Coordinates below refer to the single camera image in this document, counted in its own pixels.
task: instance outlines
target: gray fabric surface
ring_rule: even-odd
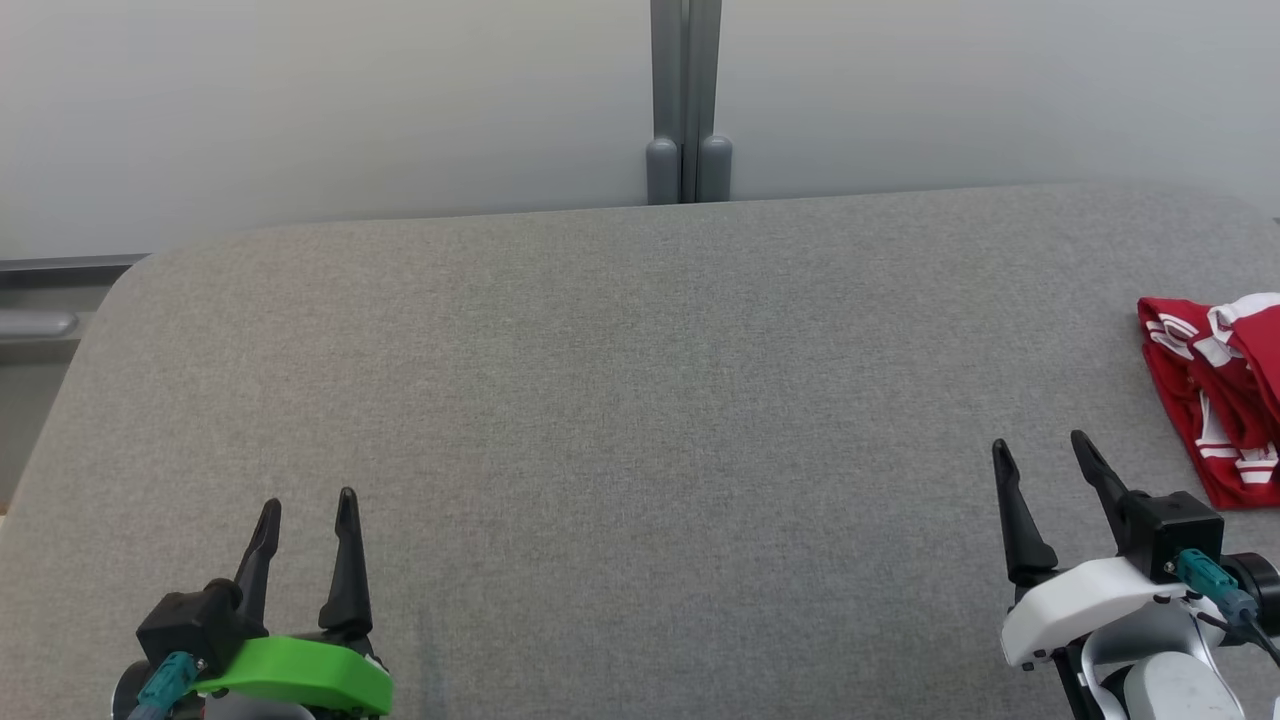
[[[989,446],[1066,564],[1114,552],[1068,432],[1203,497],[1139,295],[1275,290],[1242,204],[1039,186],[292,227],[115,287],[0,528],[0,703],[99,714],[170,589],[284,527],[311,629],[361,493],[397,717],[1069,717],[1002,664]],[[1280,560],[1280,516],[1230,550]],[[1219,653],[1261,712],[1280,674]]]

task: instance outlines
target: gray metal post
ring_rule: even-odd
[[[649,204],[680,202],[684,142],[684,18],[681,0],[649,1],[653,47],[653,141],[645,147]]]
[[[716,77],[719,60],[721,0],[689,0],[685,96],[684,202],[728,200],[733,143],[716,129]]]

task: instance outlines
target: white wall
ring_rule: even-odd
[[[645,201],[649,6],[4,0],[0,259]]]
[[[1280,215],[1276,0],[724,0],[735,199],[1142,177]]]

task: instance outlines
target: folded clothing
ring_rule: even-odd
[[[1210,502],[1280,505],[1280,293],[1216,307],[1143,297],[1138,318],[1143,357]]]

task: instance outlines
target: teal connector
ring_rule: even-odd
[[[1226,621],[1234,626],[1247,626],[1258,616],[1258,602],[1240,589],[1235,578],[1217,562],[1198,550],[1178,553],[1178,579],[1190,589],[1213,601]]]
[[[159,717],[164,717],[169,714],[169,708],[178,703],[179,700],[191,692],[191,685],[196,682],[196,675],[200,670],[196,667],[196,659],[187,652],[172,652],[169,657],[164,659],[160,667],[156,669],[155,675],[147,680],[147,684],[138,693],[138,714],[131,714],[129,717],[138,715],[140,717],[146,716],[145,714],[155,714],[159,711]]]

